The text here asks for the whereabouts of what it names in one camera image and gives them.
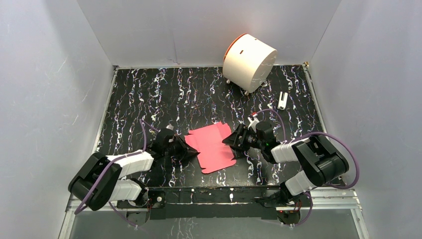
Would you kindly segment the pink paper box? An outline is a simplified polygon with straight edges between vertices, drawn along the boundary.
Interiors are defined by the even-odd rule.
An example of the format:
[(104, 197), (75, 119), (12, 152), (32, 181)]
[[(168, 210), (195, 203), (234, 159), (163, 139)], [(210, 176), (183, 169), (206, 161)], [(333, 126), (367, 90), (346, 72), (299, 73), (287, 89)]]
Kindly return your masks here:
[(222, 141), (230, 136), (228, 124), (216, 124), (190, 130), (185, 136), (186, 143), (198, 154), (198, 161), (203, 174), (210, 174), (236, 164), (231, 148)]

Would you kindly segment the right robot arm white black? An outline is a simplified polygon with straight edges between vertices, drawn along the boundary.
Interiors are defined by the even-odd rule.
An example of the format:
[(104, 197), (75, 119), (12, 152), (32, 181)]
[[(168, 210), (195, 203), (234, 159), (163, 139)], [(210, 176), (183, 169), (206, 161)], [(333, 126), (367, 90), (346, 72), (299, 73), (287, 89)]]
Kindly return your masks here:
[(293, 206), (305, 193), (349, 170), (347, 159), (321, 133), (281, 143), (267, 121), (260, 121), (252, 127), (240, 124), (222, 143), (243, 151), (259, 149), (264, 159), (273, 164), (299, 162), (301, 171), (282, 182), (279, 191), (255, 199), (264, 207)]

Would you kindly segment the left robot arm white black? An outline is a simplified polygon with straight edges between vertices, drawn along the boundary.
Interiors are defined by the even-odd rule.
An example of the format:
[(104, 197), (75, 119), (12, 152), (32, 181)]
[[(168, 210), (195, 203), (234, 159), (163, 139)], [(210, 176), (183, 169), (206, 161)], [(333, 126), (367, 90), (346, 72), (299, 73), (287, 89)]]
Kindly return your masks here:
[(190, 160), (199, 152), (170, 128), (158, 130), (150, 142), (135, 152), (105, 155), (94, 152), (74, 176), (69, 192), (81, 202), (75, 214), (85, 208), (93, 211), (114, 201), (128, 201), (135, 207), (152, 203), (149, 188), (141, 181), (130, 178), (133, 173), (149, 171), (158, 160), (166, 158)]

